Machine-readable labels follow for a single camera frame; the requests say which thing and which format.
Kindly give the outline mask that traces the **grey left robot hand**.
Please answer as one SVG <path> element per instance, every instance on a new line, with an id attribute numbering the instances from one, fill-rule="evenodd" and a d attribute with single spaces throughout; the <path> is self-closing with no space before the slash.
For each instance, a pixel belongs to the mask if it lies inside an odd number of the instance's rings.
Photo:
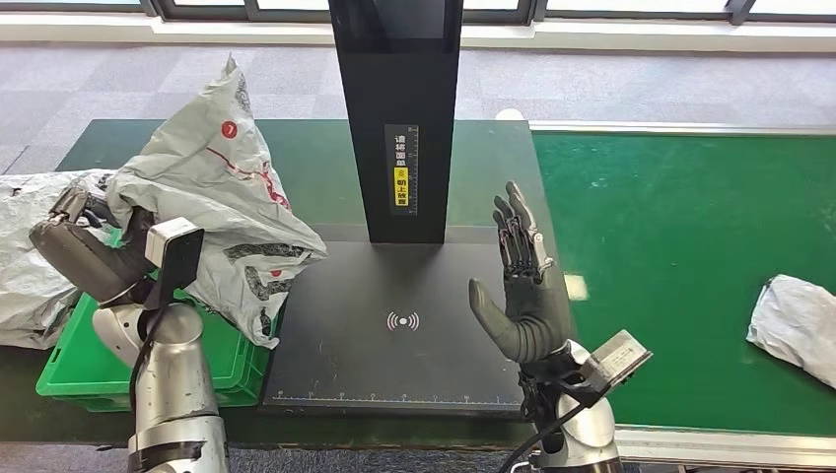
<path id="1" fill-rule="evenodd" d="M 122 229 L 122 246 L 101 242 L 78 223 L 85 217 L 93 228 L 99 219 Z M 151 292 L 154 265 L 145 256 L 146 237 L 155 224 L 152 212 L 132 210 L 129 222 L 118 223 L 99 197 L 78 185 L 66 187 L 48 213 L 33 226 L 29 239 L 62 276 L 100 306 L 142 304 Z"/>

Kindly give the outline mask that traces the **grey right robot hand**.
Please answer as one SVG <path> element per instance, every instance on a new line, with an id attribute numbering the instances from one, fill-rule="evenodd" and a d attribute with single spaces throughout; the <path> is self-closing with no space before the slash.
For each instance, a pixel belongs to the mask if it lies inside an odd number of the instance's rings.
<path id="1" fill-rule="evenodd" d="M 575 336 L 569 295 L 559 261 L 547 251 L 518 185 L 506 183 L 495 196 L 505 307 L 499 308 L 479 279 L 468 282 L 470 309 L 506 359 L 520 365 L 546 359 Z"/>

